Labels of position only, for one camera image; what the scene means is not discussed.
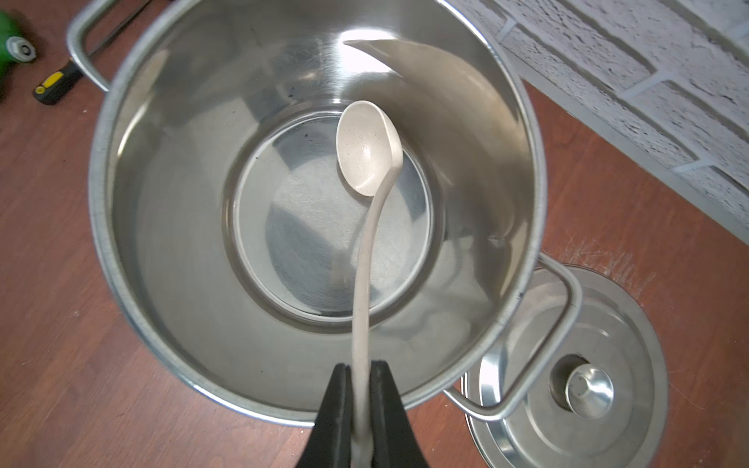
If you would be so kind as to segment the beige plastic ladle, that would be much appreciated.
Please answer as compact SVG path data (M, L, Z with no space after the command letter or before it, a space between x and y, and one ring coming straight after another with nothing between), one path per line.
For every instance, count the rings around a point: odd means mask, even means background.
M353 467L369 467L374 456L370 410L370 299L374 241L386 198L403 168L402 142L391 119L370 101L355 101L337 127L337 160L344 180L371 199L357 257L352 307Z

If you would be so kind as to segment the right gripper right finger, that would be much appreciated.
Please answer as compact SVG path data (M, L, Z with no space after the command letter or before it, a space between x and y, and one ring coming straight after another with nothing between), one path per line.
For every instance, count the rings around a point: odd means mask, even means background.
M373 467L428 467L385 361L373 361L370 372L370 415L374 441Z

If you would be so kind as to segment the stainless steel pot lid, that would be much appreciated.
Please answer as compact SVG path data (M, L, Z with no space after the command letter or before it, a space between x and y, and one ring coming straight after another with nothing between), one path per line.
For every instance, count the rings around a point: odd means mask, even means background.
M668 407L665 359L637 301L604 275L572 267L575 325L506 419L466 419L491 467L646 467Z

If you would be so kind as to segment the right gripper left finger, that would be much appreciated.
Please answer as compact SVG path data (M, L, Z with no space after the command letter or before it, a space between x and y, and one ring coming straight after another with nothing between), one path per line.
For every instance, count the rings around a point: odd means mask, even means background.
M352 417L351 370L337 364L296 468L349 468Z

